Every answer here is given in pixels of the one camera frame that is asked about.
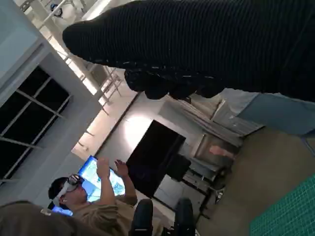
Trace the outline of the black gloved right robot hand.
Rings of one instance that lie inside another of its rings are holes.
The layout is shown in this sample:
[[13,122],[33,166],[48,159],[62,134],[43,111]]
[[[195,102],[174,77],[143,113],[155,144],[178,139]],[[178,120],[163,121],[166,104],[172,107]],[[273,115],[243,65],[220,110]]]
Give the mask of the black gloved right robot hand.
[[135,0],[62,38],[75,56],[123,69],[149,99],[224,89],[315,99],[312,0]]

